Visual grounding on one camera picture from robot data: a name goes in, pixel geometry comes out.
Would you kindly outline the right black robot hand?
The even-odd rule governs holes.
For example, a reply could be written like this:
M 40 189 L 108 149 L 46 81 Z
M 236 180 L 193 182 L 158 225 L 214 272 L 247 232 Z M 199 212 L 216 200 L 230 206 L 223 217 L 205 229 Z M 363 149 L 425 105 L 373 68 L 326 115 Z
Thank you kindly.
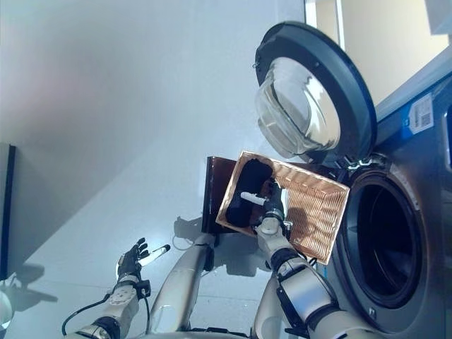
M 247 191 L 242 191 L 239 196 L 241 199 L 245 201 L 248 201 L 258 206 L 262 206 L 266 213 L 275 212 L 281 215 L 283 218 L 285 216 L 284 205 L 282 201 L 283 189 L 274 178 L 270 179 L 269 187 L 270 187 L 269 197 L 262 197 L 259 196 L 258 194 L 253 194 Z

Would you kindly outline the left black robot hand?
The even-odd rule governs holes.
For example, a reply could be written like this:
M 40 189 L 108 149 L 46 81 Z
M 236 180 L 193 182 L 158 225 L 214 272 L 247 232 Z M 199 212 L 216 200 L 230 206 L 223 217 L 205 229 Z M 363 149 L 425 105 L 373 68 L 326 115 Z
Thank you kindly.
M 128 275 L 140 279 L 142 268 L 156 261 L 170 249 L 171 246 L 165 244 L 149 250 L 145 237 L 141 237 L 127 252 L 119 257 L 115 268 L 117 281 Z

